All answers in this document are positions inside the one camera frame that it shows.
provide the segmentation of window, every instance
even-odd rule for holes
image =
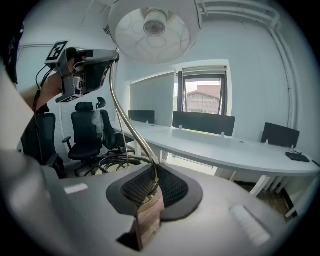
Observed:
[[[226,115],[226,67],[183,69],[174,84],[173,102],[173,111]]]

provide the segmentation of lamp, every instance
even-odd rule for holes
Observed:
[[[109,29],[126,55],[149,64],[171,62],[196,43],[200,31],[194,0],[118,0]]]

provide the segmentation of chair headrest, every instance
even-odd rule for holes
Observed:
[[[48,112],[50,112],[50,109],[48,108],[48,105],[47,104],[45,104],[45,105],[43,105],[42,107],[40,107],[38,110],[37,110],[37,115],[42,115],[42,114],[44,114],[44,113],[48,113]]]
[[[103,108],[103,107],[106,105],[105,99],[102,98],[102,97],[98,97],[97,99],[98,99],[98,104],[96,104],[95,107],[96,107],[97,109]]]
[[[79,102],[75,105],[75,111],[87,112],[94,110],[92,102]]]

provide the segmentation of chair backrest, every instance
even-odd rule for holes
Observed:
[[[38,114],[36,117],[39,127],[38,134],[42,153],[42,164],[46,164],[49,158],[56,153],[55,127],[56,116],[53,113]],[[35,119],[32,118],[21,138],[24,154],[33,157],[41,163]]]
[[[224,135],[232,136],[235,121],[234,116],[175,111],[172,126],[218,135],[224,132]]]
[[[94,114],[92,102],[77,103],[75,105],[75,110],[76,112],[71,114],[74,143],[95,143],[95,141],[97,141],[97,127],[92,123],[92,116]]]
[[[261,138],[262,143],[269,140],[269,144],[280,147],[290,148],[292,145],[295,148],[298,143],[300,131],[290,129],[284,126],[266,122]]]
[[[155,111],[154,110],[129,110],[129,119],[132,121],[155,124]]]
[[[106,110],[101,109],[100,115],[103,120],[103,141],[102,144],[108,149],[113,150],[115,148],[116,136],[115,130],[112,128],[109,114]]]

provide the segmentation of black desk partition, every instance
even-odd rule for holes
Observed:
[[[235,117],[219,114],[195,112],[173,112],[172,126],[199,132],[232,136],[235,127]]]
[[[290,129],[284,126],[276,125],[266,122],[262,134],[262,143],[266,143],[269,140],[269,144],[280,147],[295,148],[298,143],[300,131]]]
[[[155,124],[155,111],[154,110],[129,110],[129,119],[132,121]]]

